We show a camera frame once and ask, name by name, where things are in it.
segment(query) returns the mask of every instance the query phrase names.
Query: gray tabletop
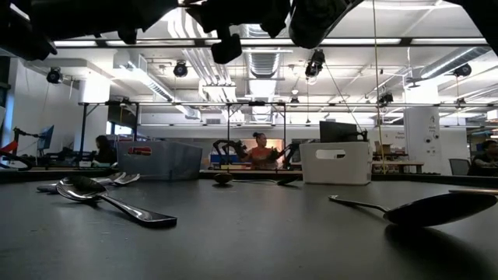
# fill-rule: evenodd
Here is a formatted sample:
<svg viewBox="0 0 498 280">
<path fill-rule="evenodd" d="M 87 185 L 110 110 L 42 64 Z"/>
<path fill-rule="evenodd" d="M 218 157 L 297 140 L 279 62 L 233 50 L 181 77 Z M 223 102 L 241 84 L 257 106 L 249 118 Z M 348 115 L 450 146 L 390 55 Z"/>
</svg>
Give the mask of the gray tabletop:
<svg viewBox="0 0 498 280">
<path fill-rule="evenodd" d="M 178 217 L 172 229 L 138 226 L 105 202 L 39 194 L 35 183 L 0 185 L 0 279 L 498 278 L 496 206 L 407 230 L 327 198 L 395 207 L 456 187 L 297 185 L 137 182 L 110 192 Z"/>
</svg>

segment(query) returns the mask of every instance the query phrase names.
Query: white pillar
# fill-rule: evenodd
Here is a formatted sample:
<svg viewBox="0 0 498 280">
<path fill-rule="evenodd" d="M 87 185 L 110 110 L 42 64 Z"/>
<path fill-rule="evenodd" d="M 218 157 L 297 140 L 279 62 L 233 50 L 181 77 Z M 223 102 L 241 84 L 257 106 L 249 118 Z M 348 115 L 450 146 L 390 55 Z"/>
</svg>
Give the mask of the white pillar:
<svg viewBox="0 0 498 280">
<path fill-rule="evenodd" d="M 407 103 L 439 103 L 437 85 L 424 84 L 405 91 Z M 438 107 L 405 109 L 406 152 L 424 162 L 422 171 L 441 173 L 440 116 Z"/>
<path fill-rule="evenodd" d="M 79 102 L 85 103 L 102 103 L 109 100 L 110 80 L 101 75 L 94 74 L 79 84 Z M 99 135 L 106 134 L 107 127 L 107 106 L 88 106 L 88 112 L 92 111 L 86 117 L 85 138 L 83 142 L 83 151 L 96 151 L 95 138 Z M 81 143 L 81 124 L 75 131 L 74 149 L 79 151 Z"/>
</svg>

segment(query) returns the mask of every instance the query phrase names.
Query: white storage box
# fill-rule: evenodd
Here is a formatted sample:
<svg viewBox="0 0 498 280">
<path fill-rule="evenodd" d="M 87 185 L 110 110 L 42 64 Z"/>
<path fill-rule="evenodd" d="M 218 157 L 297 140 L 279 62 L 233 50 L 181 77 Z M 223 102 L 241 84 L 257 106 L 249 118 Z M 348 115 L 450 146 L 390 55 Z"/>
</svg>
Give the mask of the white storage box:
<svg viewBox="0 0 498 280">
<path fill-rule="evenodd" d="M 368 142 L 302 144 L 300 155 L 307 184 L 371 182 L 372 154 Z"/>
</svg>

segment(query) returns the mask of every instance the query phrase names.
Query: hair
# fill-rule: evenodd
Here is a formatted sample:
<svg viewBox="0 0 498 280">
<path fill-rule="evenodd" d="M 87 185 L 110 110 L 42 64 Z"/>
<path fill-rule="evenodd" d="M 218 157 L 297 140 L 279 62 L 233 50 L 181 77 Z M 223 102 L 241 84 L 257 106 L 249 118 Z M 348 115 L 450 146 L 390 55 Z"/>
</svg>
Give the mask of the hair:
<svg viewBox="0 0 498 280">
<path fill-rule="evenodd" d="M 497 143 L 496 143 L 496 141 L 493 141 L 493 140 L 486 140 L 482 143 L 482 148 L 487 150 L 489 148 L 489 146 L 492 144 L 497 144 Z"/>
<path fill-rule="evenodd" d="M 260 138 L 262 135 L 264 135 L 265 133 L 259 133 L 259 132 L 255 132 L 252 134 L 252 137 L 254 138 Z"/>
<path fill-rule="evenodd" d="M 110 143 L 106 135 L 100 135 L 95 138 L 95 142 L 99 143 L 100 149 L 110 149 Z"/>
</svg>

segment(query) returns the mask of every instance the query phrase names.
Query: plastic bin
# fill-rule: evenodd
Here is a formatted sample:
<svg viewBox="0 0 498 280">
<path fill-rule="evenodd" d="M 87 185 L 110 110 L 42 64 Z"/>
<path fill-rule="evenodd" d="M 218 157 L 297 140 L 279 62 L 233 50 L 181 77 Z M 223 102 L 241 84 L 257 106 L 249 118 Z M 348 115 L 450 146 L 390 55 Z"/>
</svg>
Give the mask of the plastic bin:
<svg viewBox="0 0 498 280">
<path fill-rule="evenodd" d="M 372 178 L 368 142 L 311 143 L 300 146 L 307 184 L 365 185 Z"/>
<path fill-rule="evenodd" d="M 195 180 L 202 148 L 179 142 L 119 142 L 120 171 L 139 173 L 145 180 Z"/>
</svg>

